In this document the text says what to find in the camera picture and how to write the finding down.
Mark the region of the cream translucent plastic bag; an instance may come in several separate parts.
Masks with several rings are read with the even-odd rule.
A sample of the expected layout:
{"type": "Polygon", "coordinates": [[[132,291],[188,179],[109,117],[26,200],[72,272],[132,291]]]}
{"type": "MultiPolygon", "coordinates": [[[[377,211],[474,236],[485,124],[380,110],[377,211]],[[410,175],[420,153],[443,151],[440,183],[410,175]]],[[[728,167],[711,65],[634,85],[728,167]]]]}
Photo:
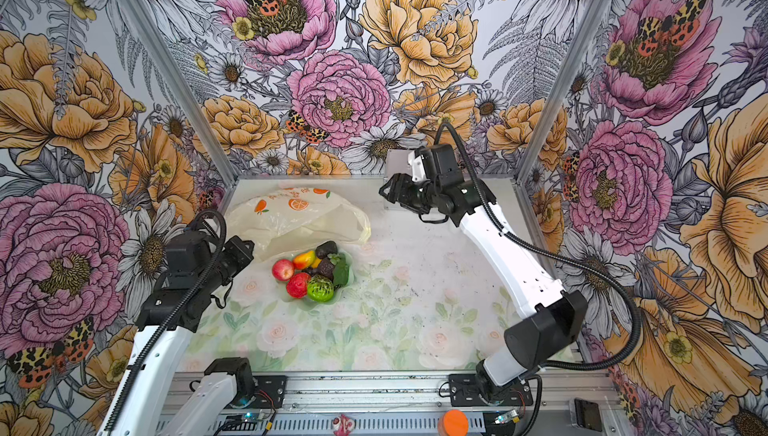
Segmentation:
{"type": "Polygon", "coordinates": [[[253,256],[265,262],[327,241],[362,245],[371,236],[367,214],[338,193],[293,187],[258,195],[226,215],[228,233],[254,243],[253,256]]]}

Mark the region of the red yellow apple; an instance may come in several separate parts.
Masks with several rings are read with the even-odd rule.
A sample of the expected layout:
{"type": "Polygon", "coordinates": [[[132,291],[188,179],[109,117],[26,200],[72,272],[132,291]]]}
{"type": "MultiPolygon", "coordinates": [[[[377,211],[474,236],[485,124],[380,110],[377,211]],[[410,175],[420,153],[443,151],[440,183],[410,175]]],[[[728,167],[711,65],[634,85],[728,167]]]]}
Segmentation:
{"type": "Polygon", "coordinates": [[[276,261],[271,268],[271,273],[276,281],[287,283],[295,273],[293,261],[289,259],[280,259],[276,261]]]}

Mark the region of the light green wavy plate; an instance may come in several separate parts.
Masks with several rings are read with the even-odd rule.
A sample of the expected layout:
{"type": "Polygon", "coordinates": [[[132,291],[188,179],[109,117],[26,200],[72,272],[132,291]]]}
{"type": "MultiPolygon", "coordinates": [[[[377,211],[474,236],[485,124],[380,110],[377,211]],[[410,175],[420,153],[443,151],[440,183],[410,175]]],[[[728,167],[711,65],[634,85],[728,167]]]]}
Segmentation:
{"type": "MultiPolygon", "coordinates": [[[[317,302],[314,302],[311,299],[309,299],[307,296],[304,297],[303,299],[294,299],[294,298],[290,297],[287,294],[287,292],[286,292],[286,284],[287,283],[284,283],[284,288],[285,288],[285,292],[286,292],[285,299],[287,301],[291,301],[291,300],[300,301],[300,300],[302,300],[302,301],[305,301],[307,304],[310,304],[310,305],[316,305],[316,304],[327,305],[327,304],[331,304],[331,303],[334,303],[334,302],[338,301],[340,299],[341,295],[344,293],[344,291],[347,288],[349,288],[354,283],[354,281],[355,281],[355,275],[354,275],[354,271],[353,271],[353,259],[352,259],[352,256],[349,253],[347,253],[345,251],[342,251],[342,250],[339,250],[338,253],[344,253],[347,256],[348,260],[349,260],[349,263],[350,263],[350,266],[351,266],[350,280],[349,280],[349,283],[346,286],[343,286],[343,287],[335,287],[334,286],[335,287],[335,295],[334,295],[334,297],[333,297],[333,299],[331,301],[329,301],[327,303],[317,303],[317,302]]],[[[317,261],[310,268],[308,268],[308,269],[306,269],[306,270],[304,270],[302,272],[305,272],[305,273],[307,273],[307,274],[309,274],[311,276],[317,275],[316,274],[316,269],[317,269],[317,266],[318,266],[320,261],[321,261],[320,259],[317,259],[317,261]]]]}

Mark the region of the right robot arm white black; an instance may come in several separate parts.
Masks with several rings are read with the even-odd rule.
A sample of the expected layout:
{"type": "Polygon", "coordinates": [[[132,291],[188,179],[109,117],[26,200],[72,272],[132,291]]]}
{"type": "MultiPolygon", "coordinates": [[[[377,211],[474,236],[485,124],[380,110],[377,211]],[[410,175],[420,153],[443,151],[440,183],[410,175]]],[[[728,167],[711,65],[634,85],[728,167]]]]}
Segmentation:
{"type": "Polygon", "coordinates": [[[479,392],[497,402],[514,383],[543,368],[546,360],[575,342],[587,301],[568,292],[512,231],[490,188],[465,176],[448,144],[391,150],[380,195],[429,220],[432,212],[456,226],[488,260],[511,297],[520,320],[503,333],[500,349],[477,366],[479,392]]]}

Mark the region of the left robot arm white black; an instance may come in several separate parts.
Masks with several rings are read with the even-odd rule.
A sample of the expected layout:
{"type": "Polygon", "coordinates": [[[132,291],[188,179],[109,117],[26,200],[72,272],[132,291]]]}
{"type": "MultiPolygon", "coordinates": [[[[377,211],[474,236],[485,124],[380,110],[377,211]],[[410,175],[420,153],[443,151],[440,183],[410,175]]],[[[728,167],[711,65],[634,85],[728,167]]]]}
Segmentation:
{"type": "Polygon", "coordinates": [[[153,435],[182,356],[211,304],[223,309],[236,276],[253,261],[254,243],[227,236],[225,217],[201,211],[171,239],[160,286],[142,304],[132,353],[97,430],[99,435],[153,435]]]}

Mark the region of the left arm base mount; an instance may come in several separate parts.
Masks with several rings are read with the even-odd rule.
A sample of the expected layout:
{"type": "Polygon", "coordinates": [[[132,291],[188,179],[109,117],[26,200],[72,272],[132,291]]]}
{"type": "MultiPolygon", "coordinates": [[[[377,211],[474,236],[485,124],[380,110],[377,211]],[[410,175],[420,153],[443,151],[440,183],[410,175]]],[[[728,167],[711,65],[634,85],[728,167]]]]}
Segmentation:
{"type": "Polygon", "coordinates": [[[288,378],[285,375],[253,376],[253,384],[244,399],[232,404],[233,408],[248,410],[279,410],[283,408],[288,378]]]}

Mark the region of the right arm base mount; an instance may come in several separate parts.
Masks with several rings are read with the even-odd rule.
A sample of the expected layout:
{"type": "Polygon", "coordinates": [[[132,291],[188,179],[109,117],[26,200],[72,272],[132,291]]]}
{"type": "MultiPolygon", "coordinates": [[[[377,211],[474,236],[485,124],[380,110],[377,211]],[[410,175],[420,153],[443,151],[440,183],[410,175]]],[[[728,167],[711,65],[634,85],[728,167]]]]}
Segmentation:
{"type": "Polygon", "coordinates": [[[447,382],[453,407],[528,407],[534,403],[528,383],[513,381],[495,386],[490,380],[478,380],[476,374],[469,373],[450,374],[447,382]]]}

